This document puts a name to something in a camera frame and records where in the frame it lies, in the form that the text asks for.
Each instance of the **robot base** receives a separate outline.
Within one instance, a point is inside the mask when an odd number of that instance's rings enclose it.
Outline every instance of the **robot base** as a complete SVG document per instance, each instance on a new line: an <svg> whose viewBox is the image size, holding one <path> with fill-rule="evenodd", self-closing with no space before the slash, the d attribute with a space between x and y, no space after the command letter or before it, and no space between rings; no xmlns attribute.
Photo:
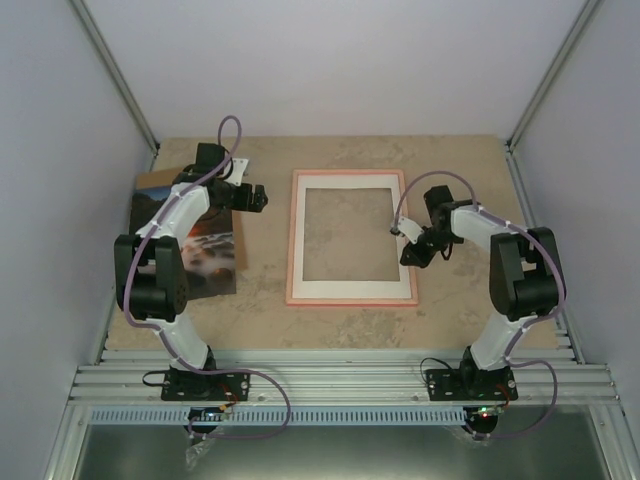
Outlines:
<svg viewBox="0 0 640 480"><path fill-rule="evenodd" d="M459 369L425 370L429 399L433 402L487 400L505 401L500 385L509 394L509 400L518 399L518 390L511 368L480 370L467 347Z"/></svg>
<svg viewBox="0 0 640 480"><path fill-rule="evenodd" d="M210 349L203 368L207 371L216 370ZM242 402L249 398L250 377L243 373L202 375L169 367L162 382L160 398L167 402Z"/></svg>

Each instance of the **gray wall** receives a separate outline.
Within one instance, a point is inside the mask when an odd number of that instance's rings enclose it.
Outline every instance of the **gray wall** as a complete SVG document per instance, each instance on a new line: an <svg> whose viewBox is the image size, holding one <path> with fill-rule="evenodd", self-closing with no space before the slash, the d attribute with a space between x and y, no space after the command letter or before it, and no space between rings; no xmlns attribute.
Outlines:
<svg viewBox="0 0 640 480"><path fill-rule="evenodd" d="M604 2L518 159L558 237L587 358L608 362L640 441L640 2Z"/></svg>
<svg viewBox="0 0 640 480"><path fill-rule="evenodd" d="M583 2L87 0L159 138L504 138Z"/></svg>
<svg viewBox="0 0 640 480"><path fill-rule="evenodd" d="M150 159L69 6L0 14L0 471L41 478Z"/></svg>

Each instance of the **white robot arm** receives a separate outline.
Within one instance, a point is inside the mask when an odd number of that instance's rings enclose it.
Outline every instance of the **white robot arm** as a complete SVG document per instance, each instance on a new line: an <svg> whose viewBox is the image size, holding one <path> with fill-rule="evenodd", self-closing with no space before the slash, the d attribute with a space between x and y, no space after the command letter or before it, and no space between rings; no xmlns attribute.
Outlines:
<svg viewBox="0 0 640 480"><path fill-rule="evenodd" d="M490 253L489 293L495 308L480 337L465 351L460 384L440 384L436 379L434 388L429 390L431 398L436 401L491 398L496 384L501 384L513 385L508 387L509 396L517 399L505 352L513 348L513 342L523 338L525 324L548 314L558 304L559 293L552 272L526 238L496 223L492 215L483 215L483 208L473 206L470 200L454 201L448 187L432 188L424 200L431 227L421 227L400 217L397 227L391 230L409 240L400 263L425 268L436 254L448 260L454 244L470 240ZM561 274L551 230L534 228L528 233L543 245Z"/></svg>
<svg viewBox="0 0 640 480"><path fill-rule="evenodd" d="M131 315L168 340L173 350L171 368L163 389L165 400L186 400L211 389L211 376L188 371L180 360L198 370L216 370L209 346L198 336L185 311L187 276L180 254L187 235L211 205L220 209L261 212L268 203L262 185L242 183L249 160L232 159L222 172L202 185L193 183L220 165L226 150L216 144L198 145L196 163L174 180L169 198L154 217L133 235L121 235L115 242L116 299L124 306L127 276L141 239L149 237L142 252L129 297ZM165 207L172 206L168 213Z"/></svg>

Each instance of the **wooden picture frame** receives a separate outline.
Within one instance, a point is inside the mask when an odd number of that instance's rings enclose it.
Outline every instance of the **wooden picture frame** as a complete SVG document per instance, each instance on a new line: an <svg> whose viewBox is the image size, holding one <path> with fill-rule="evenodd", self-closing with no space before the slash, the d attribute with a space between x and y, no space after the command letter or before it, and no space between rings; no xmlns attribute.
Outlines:
<svg viewBox="0 0 640 480"><path fill-rule="evenodd" d="M291 197L286 303L292 306L416 306L415 271L400 265L406 240L396 238L399 281L305 281L304 225L307 189L390 189L393 212L404 191L402 170L295 170ZM406 203L402 214L407 216Z"/></svg>

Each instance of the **photograph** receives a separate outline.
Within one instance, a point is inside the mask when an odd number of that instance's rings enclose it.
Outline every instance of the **photograph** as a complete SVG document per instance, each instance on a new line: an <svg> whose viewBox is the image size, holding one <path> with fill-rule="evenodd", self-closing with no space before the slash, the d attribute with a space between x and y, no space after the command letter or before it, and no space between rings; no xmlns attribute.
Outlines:
<svg viewBox="0 0 640 480"><path fill-rule="evenodd" d="M168 198L171 186L136 190L131 201L129 233L145 226ZM231 210L211 207L182 245L189 300L236 293L236 262Z"/></svg>

